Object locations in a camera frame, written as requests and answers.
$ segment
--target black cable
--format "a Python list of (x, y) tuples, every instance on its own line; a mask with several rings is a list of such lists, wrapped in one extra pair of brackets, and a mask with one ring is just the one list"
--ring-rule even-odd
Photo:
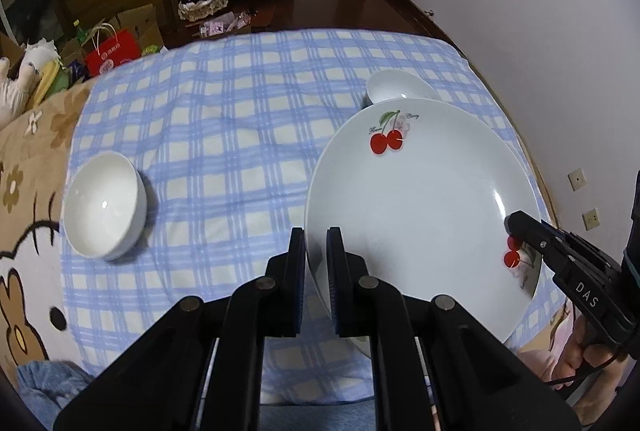
[(565, 377), (564, 379), (557, 379), (556, 381), (548, 381), (548, 382), (545, 382), (545, 384), (548, 386), (555, 386), (558, 384), (564, 384), (565, 382), (582, 381), (583, 379), (586, 379), (588, 376), (593, 375), (594, 373), (597, 373), (605, 369), (607, 366), (609, 366), (611, 363), (613, 363), (613, 361), (615, 361), (618, 358), (618, 354), (619, 354), (619, 351), (614, 353), (613, 356), (609, 358), (609, 360), (600, 364), (600, 366), (595, 367), (588, 373), (583, 373), (582, 375), (574, 375), (572, 377)]

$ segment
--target electrical socket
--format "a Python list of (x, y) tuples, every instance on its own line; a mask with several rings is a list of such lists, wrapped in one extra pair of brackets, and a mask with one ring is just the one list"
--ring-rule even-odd
[(587, 179), (584, 177), (582, 169), (576, 169), (573, 173), (569, 173), (569, 181), (571, 182), (571, 188), (577, 191), (581, 187), (587, 185)]
[(600, 225), (598, 210), (596, 208), (592, 208), (589, 212), (585, 212), (582, 215), (582, 221), (584, 222), (584, 227), (587, 231), (598, 227)]

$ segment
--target tablecloth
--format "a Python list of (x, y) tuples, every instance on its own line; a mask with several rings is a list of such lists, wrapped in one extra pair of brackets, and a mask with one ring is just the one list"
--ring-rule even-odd
[[(129, 157), (148, 194), (143, 237), (119, 262), (74, 255), (63, 238), (68, 323), (97, 374), (181, 297), (230, 295), (286, 250), (302, 226), (316, 160), (359, 109), (369, 75), (402, 68), (476, 115), (509, 145), (546, 208), (516, 134), (452, 46), (365, 30), (304, 30), (197, 42), (100, 78), (81, 113), (67, 183), (103, 150)], [(562, 302), (543, 271), (517, 347)], [(302, 334), (268, 339), (262, 401), (372, 396), (370, 361), (338, 339), (307, 276)]]

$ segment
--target large round plate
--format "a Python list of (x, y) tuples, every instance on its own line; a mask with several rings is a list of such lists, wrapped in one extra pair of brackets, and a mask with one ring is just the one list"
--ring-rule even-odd
[[(399, 145), (397, 132), (387, 136), (392, 130), (400, 148), (376, 154), (381, 134)], [(504, 218), (515, 210), (540, 219), (515, 155), (473, 115), (425, 98), (358, 112), (327, 144), (306, 198), (308, 262), (324, 306), (326, 231), (340, 227), (345, 249), (361, 255), (370, 274), (412, 297), (454, 297), (504, 342), (540, 273), (539, 259), (504, 264)]]

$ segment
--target blue and white checkered tablecloth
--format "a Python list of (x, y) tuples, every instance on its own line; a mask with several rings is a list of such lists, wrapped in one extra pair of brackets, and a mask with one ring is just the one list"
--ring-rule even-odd
[[(489, 125), (517, 155), (516, 134), (451, 46), (405, 34), (306, 30), (199, 42), (104, 75), (82, 110), (67, 181), (116, 150), (149, 198), (143, 237), (116, 265), (74, 255), (63, 238), (68, 324), (97, 374), (181, 297), (212, 300), (265, 270), (302, 226), (308, 182), (334, 132), (359, 109), (369, 75), (402, 68)], [(526, 343), (563, 296), (543, 271), (523, 322)], [(309, 278), (302, 335), (268, 339), (263, 401), (335, 403), (372, 396), (370, 361), (333, 334)]]

